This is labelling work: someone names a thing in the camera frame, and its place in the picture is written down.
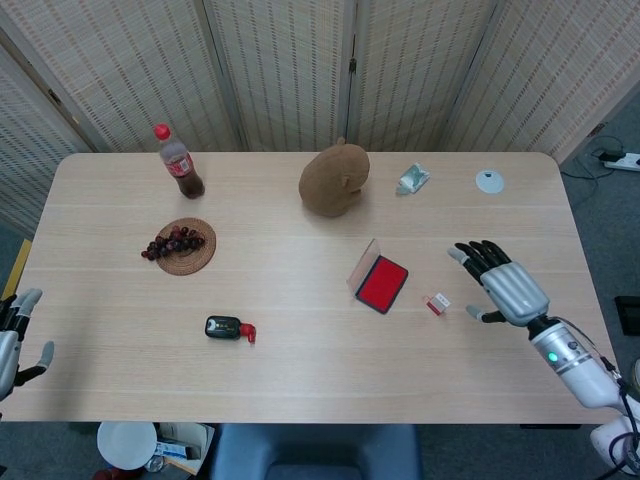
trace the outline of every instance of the white round object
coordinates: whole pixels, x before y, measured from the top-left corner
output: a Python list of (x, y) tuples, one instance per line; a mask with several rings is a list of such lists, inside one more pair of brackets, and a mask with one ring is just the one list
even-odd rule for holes
[(156, 451), (158, 436), (151, 422), (102, 422), (98, 450), (107, 462), (122, 470), (144, 466)]
[(504, 178), (495, 170), (482, 170), (476, 175), (476, 185), (484, 193), (500, 193), (504, 189)]

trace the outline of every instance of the round wicker mat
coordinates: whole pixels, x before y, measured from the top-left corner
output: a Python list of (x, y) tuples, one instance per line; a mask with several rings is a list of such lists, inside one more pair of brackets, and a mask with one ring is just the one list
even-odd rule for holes
[(198, 250), (188, 250), (186, 252), (172, 252), (167, 257), (157, 260), (158, 266), (171, 275), (190, 275), (204, 267), (213, 257), (216, 251), (216, 232), (211, 225), (199, 218), (180, 218), (174, 220), (164, 227), (158, 235), (167, 238), (174, 225), (180, 228), (188, 227), (189, 230), (196, 230), (204, 238), (204, 245)]

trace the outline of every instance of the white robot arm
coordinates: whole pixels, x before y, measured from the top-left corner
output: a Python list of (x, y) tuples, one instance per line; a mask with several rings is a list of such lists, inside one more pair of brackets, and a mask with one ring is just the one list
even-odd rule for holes
[(31, 312), (41, 296), (42, 290), (31, 288), (17, 298), (12, 295), (0, 302), (0, 402), (11, 394), (13, 387), (20, 387), (46, 372), (53, 359), (53, 342), (47, 342), (36, 365), (18, 370)]
[[(548, 317), (549, 298), (529, 273), (495, 243), (483, 240), (456, 243), (448, 253), (486, 290), (498, 311), (485, 313), (468, 306), (469, 314), (485, 323), (508, 322), (529, 330), (529, 341), (578, 401), (587, 408), (610, 407), (621, 416), (591, 432), (591, 443), (602, 459), (617, 470), (640, 476), (637, 423), (640, 403), (627, 394), (628, 385), (615, 366), (597, 352), (589, 337), (571, 322)], [(604, 367), (575, 338), (576, 329), (598, 353)]]

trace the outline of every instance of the plastic bottle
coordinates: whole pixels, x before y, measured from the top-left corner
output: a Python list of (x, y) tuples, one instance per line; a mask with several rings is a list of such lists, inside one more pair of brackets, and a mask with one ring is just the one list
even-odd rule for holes
[(180, 191), (187, 198), (197, 198), (204, 193), (204, 183), (196, 173), (193, 160), (187, 147), (175, 135), (171, 135), (169, 126), (159, 123), (153, 127), (153, 133), (160, 141), (160, 157), (169, 173), (178, 182)]

